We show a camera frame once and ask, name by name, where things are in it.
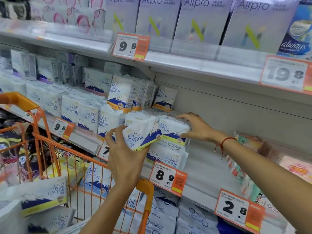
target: teal package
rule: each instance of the teal package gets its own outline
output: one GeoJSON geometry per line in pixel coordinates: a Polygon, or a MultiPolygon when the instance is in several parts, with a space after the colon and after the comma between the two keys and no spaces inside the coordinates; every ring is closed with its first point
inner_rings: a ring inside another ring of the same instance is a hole
{"type": "Polygon", "coordinates": [[[300,0],[295,15],[281,43],[278,55],[312,59],[312,0],[300,0]]]}

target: red string bracelet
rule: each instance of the red string bracelet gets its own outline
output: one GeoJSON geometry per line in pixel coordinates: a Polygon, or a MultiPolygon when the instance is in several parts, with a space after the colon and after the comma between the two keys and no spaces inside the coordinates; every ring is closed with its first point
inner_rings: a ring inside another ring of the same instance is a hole
{"type": "Polygon", "coordinates": [[[216,148],[217,148],[218,146],[220,146],[220,148],[221,148],[221,154],[222,154],[222,159],[223,159],[223,151],[224,151],[224,149],[223,149],[223,143],[224,143],[224,141],[226,141],[227,139],[234,139],[234,140],[236,140],[235,137],[227,137],[227,138],[225,138],[225,139],[221,142],[221,144],[217,144],[216,147],[215,147],[215,150],[213,151],[213,152],[215,153],[215,152],[216,152],[216,148]]]}

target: hand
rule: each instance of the hand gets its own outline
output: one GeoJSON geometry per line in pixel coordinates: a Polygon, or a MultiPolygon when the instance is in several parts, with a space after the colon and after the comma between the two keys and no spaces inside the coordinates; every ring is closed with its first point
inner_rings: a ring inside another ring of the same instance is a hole
{"type": "Polygon", "coordinates": [[[220,144],[228,136],[218,130],[210,127],[199,115],[194,113],[187,113],[177,116],[178,119],[186,119],[192,125],[192,131],[182,133],[181,138],[190,138],[201,141],[209,141],[215,144],[220,144]]]}
{"type": "Polygon", "coordinates": [[[123,139],[122,130],[125,128],[126,126],[119,126],[105,135],[105,140],[110,148],[107,165],[116,185],[133,186],[134,189],[141,175],[149,146],[137,152],[131,150],[123,139]],[[113,132],[116,135],[116,142],[112,139],[113,132]]]}

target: wire cart basket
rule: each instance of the wire cart basket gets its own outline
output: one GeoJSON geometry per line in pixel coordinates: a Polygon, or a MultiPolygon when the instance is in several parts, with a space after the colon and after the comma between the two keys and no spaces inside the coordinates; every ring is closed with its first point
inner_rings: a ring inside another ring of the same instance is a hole
{"type": "MultiPolygon", "coordinates": [[[[76,209],[74,217],[75,219],[73,223],[90,218],[92,214],[95,213],[95,211],[105,201],[106,194],[109,193],[112,182],[114,183],[114,181],[110,176],[110,180],[106,181],[106,183],[109,184],[107,189],[102,188],[101,185],[100,190],[95,192],[93,190],[93,185],[90,185],[90,183],[86,182],[85,173],[87,169],[92,173],[91,184],[93,184],[94,171],[96,168],[100,168],[102,172],[99,172],[99,174],[101,174],[102,176],[100,179],[100,181],[102,182],[103,171],[105,169],[108,169],[107,165],[97,159],[91,158],[87,155],[75,151],[74,149],[61,145],[58,142],[54,141],[49,131],[49,126],[44,111],[37,104],[24,97],[23,95],[16,92],[0,94],[0,104],[16,105],[23,111],[27,112],[33,118],[33,123],[31,123],[31,125],[33,126],[35,151],[37,154],[37,162],[39,167],[38,177],[34,177],[30,166],[30,153],[28,151],[29,141],[25,136],[25,126],[23,126],[22,123],[16,123],[12,127],[0,130],[0,133],[8,131],[19,131],[19,133],[21,134],[21,141],[19,143],[11,145],[7,148],[0,147],[0,155],[2,155],[3,153],[7,153],[8,151],[15,150],[16,152],[18,148],[23,148],[25,154],[26,169],[21,168],[20,163],[18,162],[18,156],[10,157],[13,160],[17,160],[17,162],[15,161],[15,164],[17,166],[15,168],[15,171],[17,171],[18,173],[19,183],[33,182],[38,179],[42,180],[53,177],[66,176],[68,185],[67,200],[69,200],[69,202],[66,203],[65,206],[76,209]],[[46,136],[41,135],[39,132],[39,120],[43,120],[44,122],[46,136]]],[[[4,172],[2,172],[0,175],[0,182],[4,181],[11,172],[12,170],[5,170],[4,172]]],[[[135,205],[130,207],[128,205],[129,202],[125,204],[124,209],[115,227],[116,229],[114,230],[114,233],[134,233],[133,231],[130,231],[130,228],[136,213],[142,216],[142,220],[139,224],[137,233],[145,233],[146,223],[152,207],[154,186],[150,181],[143,179],[139,180],[136,189],[139,191],[139,193],[138,197],[136,198],[136,202],[134,202],[135,205]],[[146,194],[146,203],[144,206],[144,210],[141,210],[140,212],[137,210],[137,205],[139,203],[141,193],[146,194]],[[131,213],[132,218],[125,218],[126,213],[131,213]]]]}

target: forearm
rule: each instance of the forearm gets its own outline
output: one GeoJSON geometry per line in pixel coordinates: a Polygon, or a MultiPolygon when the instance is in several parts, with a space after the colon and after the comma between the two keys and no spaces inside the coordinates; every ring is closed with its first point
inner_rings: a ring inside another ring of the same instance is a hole
{"type": "Polygon", "coordinates": [[[115,185],[101,207],[80,231],[80,234],[111,234],[120,213],[134,187],[130,184],[115,185]]]}
{"type": "Polygon", "coordinates": [[[312,230],[311,184],[233,139],[223,148],[300,234],[312,230]]]}

